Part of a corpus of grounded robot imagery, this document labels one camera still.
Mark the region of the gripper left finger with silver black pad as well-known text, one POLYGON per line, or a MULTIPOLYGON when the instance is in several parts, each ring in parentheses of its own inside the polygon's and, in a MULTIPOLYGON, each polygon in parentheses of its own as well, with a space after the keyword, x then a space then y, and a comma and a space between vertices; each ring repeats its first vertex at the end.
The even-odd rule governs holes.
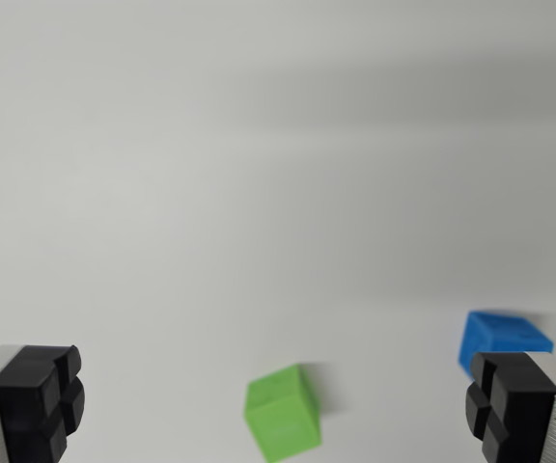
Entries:
POLYGON ((0 463, 55 463, 84 414, 74 346, 0 346, 0 463))

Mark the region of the gripper right finger with silver black pad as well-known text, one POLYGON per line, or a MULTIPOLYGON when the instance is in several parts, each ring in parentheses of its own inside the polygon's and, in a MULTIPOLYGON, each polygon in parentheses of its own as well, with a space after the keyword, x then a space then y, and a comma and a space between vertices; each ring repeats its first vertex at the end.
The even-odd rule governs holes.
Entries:
POLYGON ((488 462, 556 462, 556 357, 479 352, 465 416, 488 462))

